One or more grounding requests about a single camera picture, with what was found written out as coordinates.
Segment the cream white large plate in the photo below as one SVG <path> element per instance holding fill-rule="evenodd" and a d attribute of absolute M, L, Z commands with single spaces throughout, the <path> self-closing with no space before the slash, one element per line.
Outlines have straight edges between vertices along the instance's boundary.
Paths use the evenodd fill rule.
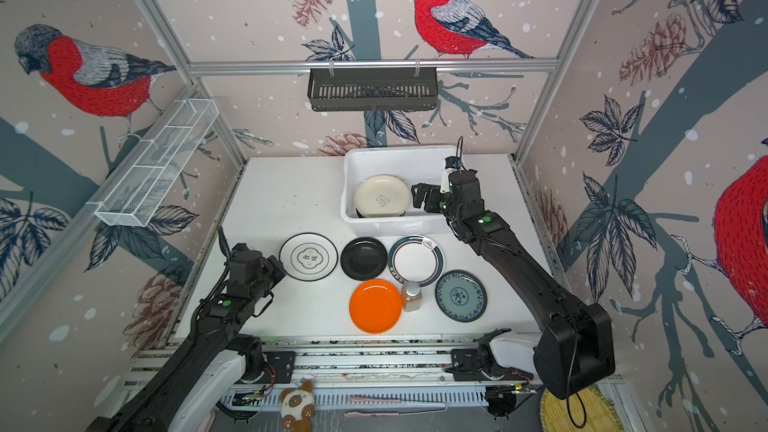
<path fill-rule="evenodd" d="M 376 175 L 363 181 L 354 194 L 354 206 L 360 218 L 403 216 L 411 203 L 409 187 L 391 175 Z"/>

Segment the white plate with black emblem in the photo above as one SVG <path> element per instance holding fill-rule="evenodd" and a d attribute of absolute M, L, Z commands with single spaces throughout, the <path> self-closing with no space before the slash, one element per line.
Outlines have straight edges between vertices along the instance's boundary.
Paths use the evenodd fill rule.
<path fill-rule="evenodd" d="M 327 237 L 306 232 L 286 240 L 280 248 L 279 259 L 288 276 L 302 282 L 316 282 L 335 270 L 339 252 Z"/>

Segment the orange plate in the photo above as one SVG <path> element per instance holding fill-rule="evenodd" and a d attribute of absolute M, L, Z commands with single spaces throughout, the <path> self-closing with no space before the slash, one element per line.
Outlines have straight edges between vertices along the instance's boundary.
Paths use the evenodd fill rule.
<path fill-rule="evenodd" d="M 362 283 L 349 301 L 353 324 L 367 334 L 382 334 L 399 321 L 402 305 L 399 290 L 381 279 Z"/>

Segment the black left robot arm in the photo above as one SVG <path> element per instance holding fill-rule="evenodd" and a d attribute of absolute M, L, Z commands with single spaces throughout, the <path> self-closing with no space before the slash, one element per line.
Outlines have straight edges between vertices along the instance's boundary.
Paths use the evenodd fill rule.
<path fill-rule="evenodd" d="M 98 417 L 89 431 L 194 431 L 238 381 L 268 372 L 261 339 L 242 327 L 260 313 L 257 303 L 274 299 L 285 277 L 274 256 L 240 243 L 227 253 L 225 270 L 195 309 L 181 346 L 159 372 L 111 417 Z"/>

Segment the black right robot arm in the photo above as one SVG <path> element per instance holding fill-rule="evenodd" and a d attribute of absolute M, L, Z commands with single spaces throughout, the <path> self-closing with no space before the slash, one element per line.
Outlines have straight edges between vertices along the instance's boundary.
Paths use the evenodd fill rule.
<path fill-rule="evenodd" d="M 543 385 L 567 400 L 615 372 L 611 319 L 585 304 L 531 256 L 510 225 L 488 210 L 474 170 L 454 170 L 448 185 L 411 187 L 413 205 L 441 214 L 454 235 L 491 264 L 513 287 L 541 332 L 533 362 Z"/>

